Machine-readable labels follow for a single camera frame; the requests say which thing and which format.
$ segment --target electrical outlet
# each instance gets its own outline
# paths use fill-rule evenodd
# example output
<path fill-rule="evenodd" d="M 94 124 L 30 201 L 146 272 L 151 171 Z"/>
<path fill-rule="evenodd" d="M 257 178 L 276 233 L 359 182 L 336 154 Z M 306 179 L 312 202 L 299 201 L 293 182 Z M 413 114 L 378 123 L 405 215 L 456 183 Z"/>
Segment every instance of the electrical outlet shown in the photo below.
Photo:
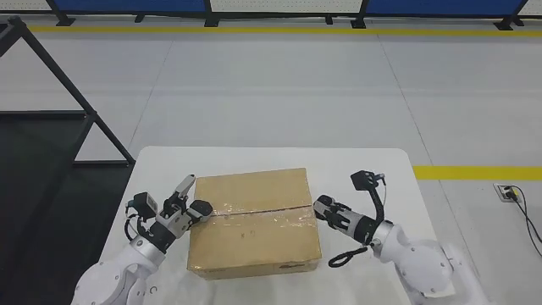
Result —
<path fill-rule="evenodd" d="M 507 184 L 493 184 L 493 187 L 495 188 L 495 191 L 497 192 L 497 195 L 499 196 L 499 199 L 502 201 L 502 202 L 514 202 L 511 198 L 507 197 L 506 196 L 506 193 L 509 191 L 508 189 L 505 190 L 505 188 L 507 187 L 511 187 L 510 185 L 507 185 Z M 517 196 L 517 201 L 518 202 L 521 202 L 522 201 L 522 198 L 519 196 L 519 194 L 517 194 L 517 191 L 516 189 L 514 189 L 513 187 L 511 187 L 512 191 L 516 194 Z"/>

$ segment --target black cable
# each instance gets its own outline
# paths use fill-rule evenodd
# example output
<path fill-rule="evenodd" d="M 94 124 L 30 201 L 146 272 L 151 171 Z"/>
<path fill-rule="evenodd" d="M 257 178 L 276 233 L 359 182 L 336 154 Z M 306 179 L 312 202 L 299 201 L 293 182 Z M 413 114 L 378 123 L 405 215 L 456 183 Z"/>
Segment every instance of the black cable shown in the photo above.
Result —
<path fill-rule="evenodd" d="M 525 210 L 523 210 L 522 205 L 517 201 L 517 197 L 512 197 L 512 200 L 516 203 L 516 205 L 522 211 L 523 215 L 525 215 L 525 224 L 527 225 L 528 237 L 531 239 L 531 242 L 533 243 L 534 249 L 539 254 L 539 256 L 542 258 L 542 253 L 540 253 L 539 248 L 536 246 L 536 243 L 534 242 L 533 235 L 531 234 L 531 227 L 529 226 L 529 224 L 531 226 L 533 226 L 534 234 L 536 235 L 536 238 L 539 240 L 540 243 L 542 243 L 542 239 L 540 239 L 539 232 L 536 230 L 536 227 L 534 227 L 533 222 L 531 221 L 531 219 L 527 215 L 527 199 L 525 198 L 525 194 L 523 193 L 522 189 L 519 188 L 518 186 L 511 185 L 511 187 L 512 188 L 516 187 L 522 194 L 523 205 L 525 207 Z"/>
<path fill-rule="evenodd" d="M 344 266 L 344 265 L 346 265 L 346 263 L 350 262 L 350 260 L 352 258 L 354 258 L 355 255 L 360 254 L 360 253 L 364 253 L 367 250 L 368 250 L 367 247 L 360 247 L 360 248 L 358 248 L 357 250 L 354 250 L 354 251 L 348 251 L 348 252 L 341 253 L 340 255 L 338 255 L 335 258 L 331 258 L 329 260 L 329 262 L 328 262 L 328 266 L 330 268 L 339 268 L 341 266 Z"/>
<path fill-rule="evenodd" d="M 124 223 L 124 234 L 126 235 L 126 238 L 128 238 L 129 241 L 133 241 L 134 238 L 132 238 L 132 236 L 130 236 L 130 233 L 128 231 L 128 227 L 130 226 L 130 220 L 132 218 L 134 218 L 137 214 L 131 214 L 128 216 L 128 219 L 126 220 L 126 222 Z"/>

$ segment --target cardboard box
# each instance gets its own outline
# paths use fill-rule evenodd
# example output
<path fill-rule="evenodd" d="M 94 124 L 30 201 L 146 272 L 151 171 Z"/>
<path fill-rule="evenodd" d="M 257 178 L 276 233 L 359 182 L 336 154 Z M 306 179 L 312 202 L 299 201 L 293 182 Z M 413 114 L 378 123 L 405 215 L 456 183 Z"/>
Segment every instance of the cardboard box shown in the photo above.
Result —
<path fill-rule="evenodd" d="M 188 266 L 207 279 L 316 269 L 320 242 L 305 169 L 196 180 L 213 217 L 191 229 Z"/>

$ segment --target power cord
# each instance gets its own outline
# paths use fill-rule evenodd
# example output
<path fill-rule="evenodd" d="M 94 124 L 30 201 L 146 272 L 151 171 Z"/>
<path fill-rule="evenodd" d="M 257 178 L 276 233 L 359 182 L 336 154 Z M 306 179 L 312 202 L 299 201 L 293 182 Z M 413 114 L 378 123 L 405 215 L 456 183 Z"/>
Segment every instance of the power cord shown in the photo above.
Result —
<path fill-rule="evenodd" d="M 522 194 L 523 206 L 525 207 L 525 209 L 523 209 L 522 205 L 517 201 L 516 193 L 514 193 L 512 188 L 516 188 Z M 516 203 L 516 205 L 519 207 L 519 209 L 522 211 L 523 215 L 525 215 L 525 224 L 527 224 L 528 237 L 531 239 L 531 242 L 533 243 L 534 249 L 539 254 L 539 256 L 542 258 L 542 253 L 540 253 L 540 250 L 536 246 L 536 242 L 533 239 L 533 234 L 531 233 L 531 226 L 533 227 L 533 231 L 534 231 L 534 234 L 536 235 L 536 239 L 538 239 L 538 241 L 541 244 L 542 244 L 542 239 L 540 239 L 539 232 L 536 230 L 536 227 L 534 227 L 533 222 L 531 221 L 531 219 L 527 215 L 527 199 L 525 198 L 525 194 L 523 193 L 521 188 L 519 188 L 518 186 L 515 186 L 515 185 L 507 186 L 507 187 L 505 187 L 505 190 L 508 190 L 508 192 L 505 193 L 505 195 L 507 197 L 509 197 L 511 200 L 513 200 Z"/>
<path fill-rule="evenodd" d="M 128 227 L 130 227 L 135 233 L 137 233 L 136 229 L 134 229 L 134 227 L 130 223 L 132 218 L 134 218 L 136 216 L 137 216 L 136 213 L 131 214 L 131 215 L 127 215 L 126 222 L 124 223 L 124 234 L 126 235 L 126 238 L 128 238 L 129 241 L 133 241 L 134 238 L 132 238 L 132 236 L 130 235 L 130 233 L 128 231 Z"/>
<path fill-rule="evenodd" d="M 364 253 L 367 250 L 368 250 L 367 247 L 360 247 L 360 248 L 358 248 L 357 250 L 354 250 L 354 251 L 348 251 L 348 252 L 341 253 L 338 256 L 336 256 L 335 258 L 331 258 L 328 261 L 328 266 L 330 268 L 339 268 L 341 266 L 344 266 L 344 265 L 346 265 L 346 263 L 350 262 L 350 260 L 352 258 L 354 258 L 355 255 L 360 254 L 360 253 Z"/>

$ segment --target clear tape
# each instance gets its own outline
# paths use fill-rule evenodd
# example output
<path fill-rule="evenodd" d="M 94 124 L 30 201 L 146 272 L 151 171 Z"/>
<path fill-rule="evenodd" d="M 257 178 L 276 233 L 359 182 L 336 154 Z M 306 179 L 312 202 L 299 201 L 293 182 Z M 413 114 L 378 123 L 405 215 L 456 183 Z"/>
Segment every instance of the clear tape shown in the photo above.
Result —
<path fill-rule="evenodd" d="M 278 223 L 278 227 L 316 226 L 312 205 L 296 208 L 283 208 L 272 211 L 214 214 L 207 222 L 209 224 L 220 224 L 222 226 L 247 226 L 251 224 L 251 219 L 254 220 L 254 225 L 262 223 L 265 219 L 272 219 L 275 223 Z"/>

